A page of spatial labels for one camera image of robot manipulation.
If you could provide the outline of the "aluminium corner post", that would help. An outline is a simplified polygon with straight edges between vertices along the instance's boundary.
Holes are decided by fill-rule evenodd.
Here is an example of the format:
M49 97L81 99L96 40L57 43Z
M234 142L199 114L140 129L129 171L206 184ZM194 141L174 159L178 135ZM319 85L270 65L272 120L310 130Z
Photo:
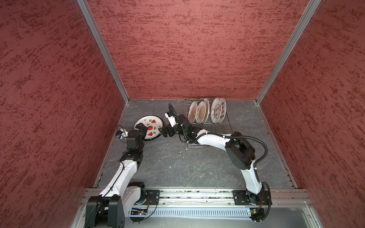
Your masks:
M258 97L256 98L256 104L260 105L268 93L270 87L272 86L273 82L275 81L276 77L278 76L280 70L284 66L286 60L288 59L289 55L291 54L292 50L294 49L296 43L298 42L299 38L301 37L302 33L304 32L305 28L307 27L309 21L313 17L315 11L317 10L318 6L320 5L321 0L310 0L308 5L306 6L303 14L301 15L297 25L295 26L287 44L285 45L279 59L277 60L272 72L270 73L264 87L262 88L261 92L259 93Z
M90 30L91 30L91 33L92 33L93 37L94 37L94 39L95 39L95 41L96 41L96 43L97 43L97 45L98 45L98 47L101 51L101 54L102 54L107 66L109 68L109 71L113 76L113 79L114 79L114 81L115 81L115 83L116 83L116 85L119 89L119 92L120 92L120 94L122 95L122 97L124 99L124 102L127 105L129 105L130 98L129 98L129 96L127 94L127 91L124 87L124 84L121 80L121 77L120 77L120 75L117 71L117 68L116 68L116 66L115 66L115 64L112 60L112 57L111 57L111 55L110 55L110 53L107 49L107 46L104 42L104 39L102 38L100 30L99 30L99 28L97 26L97 23L96 23L93 15L92 15L91 9L90 9L87 1L86 0L77 0L77 3L78 3L78 5L81 9L81 12L82 12L82 14L83 14Z

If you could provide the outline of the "white plate red black characters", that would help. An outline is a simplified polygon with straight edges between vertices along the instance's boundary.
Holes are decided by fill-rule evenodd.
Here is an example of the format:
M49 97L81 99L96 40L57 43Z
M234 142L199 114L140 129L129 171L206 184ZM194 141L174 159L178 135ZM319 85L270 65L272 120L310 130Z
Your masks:
M220 118L220 115L221 115L221 100L219 97L216 97L213 100L211 106L211 113L210 113L211 122L213 124L216 124Z

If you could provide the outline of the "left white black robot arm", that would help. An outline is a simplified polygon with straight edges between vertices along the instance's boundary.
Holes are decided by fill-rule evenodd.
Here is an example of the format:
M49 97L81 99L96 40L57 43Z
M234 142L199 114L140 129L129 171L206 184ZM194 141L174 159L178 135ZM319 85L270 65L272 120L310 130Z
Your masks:
M107 187L86 203L85 228L94 228L106 216L108 228L123 228L125 214L145 198L144 183L130 183L143 160L144 139L148 127L138 123L126 136L127 151L119 160L120 166Z

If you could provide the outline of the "right aluminium corner post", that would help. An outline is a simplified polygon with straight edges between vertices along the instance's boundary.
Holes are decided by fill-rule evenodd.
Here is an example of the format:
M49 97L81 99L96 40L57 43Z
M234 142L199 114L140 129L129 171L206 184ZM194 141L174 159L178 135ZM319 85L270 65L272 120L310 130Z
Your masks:
M259 93L258 97L256 98L256 104L260 105L268 93L270 87L272 86L273 82L275 81L276 77L278 76L280 70L284 66L286 60L288 59L289 55L291 54L292 50L294 49L296 43L298 42L299 38L301 37L302 33L304 32L305 28L307 27L309 21L313 17L315 11L317 10L318 6L320 5L321 0L310 0L308 5L306 6L303 14L301 15L297 25L295 26L287 44L285 45L279 59L277 60L272 72L270 73L264 87L262 88L261 92Z

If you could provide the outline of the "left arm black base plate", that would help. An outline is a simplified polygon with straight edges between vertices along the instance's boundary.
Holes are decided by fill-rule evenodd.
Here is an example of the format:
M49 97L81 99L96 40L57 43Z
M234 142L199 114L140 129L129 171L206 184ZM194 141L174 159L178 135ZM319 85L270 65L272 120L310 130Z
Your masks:
M158 205L160 199L160 190L146 190L145 201L142 205Z

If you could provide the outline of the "left aluminium corner post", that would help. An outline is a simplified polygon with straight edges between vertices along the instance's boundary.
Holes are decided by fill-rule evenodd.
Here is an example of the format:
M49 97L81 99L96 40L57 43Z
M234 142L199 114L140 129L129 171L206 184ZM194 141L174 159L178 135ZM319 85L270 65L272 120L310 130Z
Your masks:
M99 28L97 26L97 23L96 23L93 15L92 15L91 9L90 9L87 1L86 0L77 0L77 3L78 3L78 5L81 9L81 12L82 12L82 14L83 14L90 30L91 30L91 33L92 33L93 37L94 37L94 39L95 39L95 41L96 41L96 43L97 43L97 45L98 45L98 47L101 51L101 54L102 54L107 66L109 68L109 71L113 76L113 79L114 79L114 81L115 81L115 83L116 83L116 85L119 89L119 92L120 92L120 94L122 95L122 97L124 99L124 102L127 105L129 105L130 98L129 98L129 96L127 94L127 91L124 87L124 84L121 80L121 77L120 77L120 75L117 71L117 68L116 68L116 66L115 66L115 64L112 60L112 57L111 57L111 55L110 55L110 53L107 49L107 46L104 42L104 39L102 38L100 30L99 30Z

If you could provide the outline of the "patterned white plate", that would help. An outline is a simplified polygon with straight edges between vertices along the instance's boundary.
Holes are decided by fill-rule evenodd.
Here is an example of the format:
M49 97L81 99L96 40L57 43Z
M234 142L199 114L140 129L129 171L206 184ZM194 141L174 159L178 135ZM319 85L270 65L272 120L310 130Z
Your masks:
M217 124L221 124L224 121L226 115L226 100L223 97L221 97L220 102L221 102L221 114Z

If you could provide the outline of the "small circuit board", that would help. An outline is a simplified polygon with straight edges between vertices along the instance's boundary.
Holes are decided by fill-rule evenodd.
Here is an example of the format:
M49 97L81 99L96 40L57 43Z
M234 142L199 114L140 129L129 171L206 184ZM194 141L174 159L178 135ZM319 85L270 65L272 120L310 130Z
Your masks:
M130 211L130 215L136 215L136 216L147 216L148 213L149 213L148 209L132 208Z
M263 208L260 209L251 209L250 210L250 218L251 220L255 221L255 222L260 222L262 220L264 220L265 218L265 210Z

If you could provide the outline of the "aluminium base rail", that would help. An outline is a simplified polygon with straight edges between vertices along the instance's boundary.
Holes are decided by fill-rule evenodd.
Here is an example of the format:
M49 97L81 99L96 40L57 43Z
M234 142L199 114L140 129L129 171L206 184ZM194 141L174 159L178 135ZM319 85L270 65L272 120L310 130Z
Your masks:
M258 207L235 205L234 190L244 189L193 189L193 188L149 188L160 190L160 207ZM304 189L271 189L271 206L276 208L312 208L313 204Z

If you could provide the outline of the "right small circuit board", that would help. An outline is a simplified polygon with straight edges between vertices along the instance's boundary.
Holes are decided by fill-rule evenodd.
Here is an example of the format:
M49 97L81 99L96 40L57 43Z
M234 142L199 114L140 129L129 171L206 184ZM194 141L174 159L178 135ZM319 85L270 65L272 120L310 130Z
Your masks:
M250 218L251 220L255 221L255 222L260 222L262 220L264 220L265 218L265 210L263 208L260 209L251 209L250 210Z

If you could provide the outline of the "orange sunburst white plate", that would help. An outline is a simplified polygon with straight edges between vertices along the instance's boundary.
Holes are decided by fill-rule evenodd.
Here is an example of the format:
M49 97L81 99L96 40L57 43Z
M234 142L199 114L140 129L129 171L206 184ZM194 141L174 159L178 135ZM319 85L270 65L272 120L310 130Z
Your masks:
M188 112L188 120L191 124L195 121L196 115L197 115L197 102L194 100L191 102Z

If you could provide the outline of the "dark rim striped plate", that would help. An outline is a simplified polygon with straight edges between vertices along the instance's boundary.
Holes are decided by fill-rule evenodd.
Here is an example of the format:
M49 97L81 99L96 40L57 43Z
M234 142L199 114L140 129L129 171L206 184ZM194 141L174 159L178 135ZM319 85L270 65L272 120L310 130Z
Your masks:
M153 137L147 138L148 135L146 135L144 141L152 141L152 140L156 140L157 138L161 137L162 134L160 132L158 132L158 134L154 135Z

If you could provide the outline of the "watermelon plate blue rim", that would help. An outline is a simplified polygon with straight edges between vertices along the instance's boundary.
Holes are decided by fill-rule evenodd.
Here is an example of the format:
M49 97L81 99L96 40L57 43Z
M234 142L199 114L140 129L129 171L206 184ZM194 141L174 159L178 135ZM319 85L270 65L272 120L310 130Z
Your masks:
M164 123L162 119L158 116L145 116L137 120L135 126L138 123L143 123L145 126L148 127L148 131L146 133L147 138L153 137L154 135L158 134L159 128L164 127Z

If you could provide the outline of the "left small circuit board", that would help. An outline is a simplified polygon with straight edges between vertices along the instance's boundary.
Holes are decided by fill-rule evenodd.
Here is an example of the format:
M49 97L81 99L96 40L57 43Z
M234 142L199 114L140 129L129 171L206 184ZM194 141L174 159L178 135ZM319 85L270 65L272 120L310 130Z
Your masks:
M130 211L130 215L136 215L136 216L147 216L148 213L149 213L148 209L132 208Z

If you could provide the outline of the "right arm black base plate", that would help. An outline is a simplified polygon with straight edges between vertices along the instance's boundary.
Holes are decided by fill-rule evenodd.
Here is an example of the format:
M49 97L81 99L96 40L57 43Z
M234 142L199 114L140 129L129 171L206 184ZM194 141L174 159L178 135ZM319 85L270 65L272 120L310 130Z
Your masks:
M272 204L269 200L269 192L267 190L258 194L254 194L246 190L234 190L232 193L235 205L265 206Z

